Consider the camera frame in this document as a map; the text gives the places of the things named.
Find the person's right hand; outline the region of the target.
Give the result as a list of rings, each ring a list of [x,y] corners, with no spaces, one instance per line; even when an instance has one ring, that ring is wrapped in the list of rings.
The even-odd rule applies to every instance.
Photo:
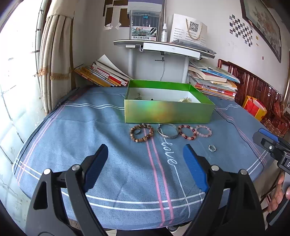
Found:
[[[289,200],[289,188],[287,189],[286,193],[284,193],[284,191],[282,189],[282,184],[284,183],[284,179],[285,179],[285,173],[283,172],[279,175],[274,195],[273,195],[273,197],[268,205],[268,208],[267,208],[268,212],[272,212],[272,211],[275,211],[277,209],[277,207],[281,203],[284,195],[286,195],[286,198]]]

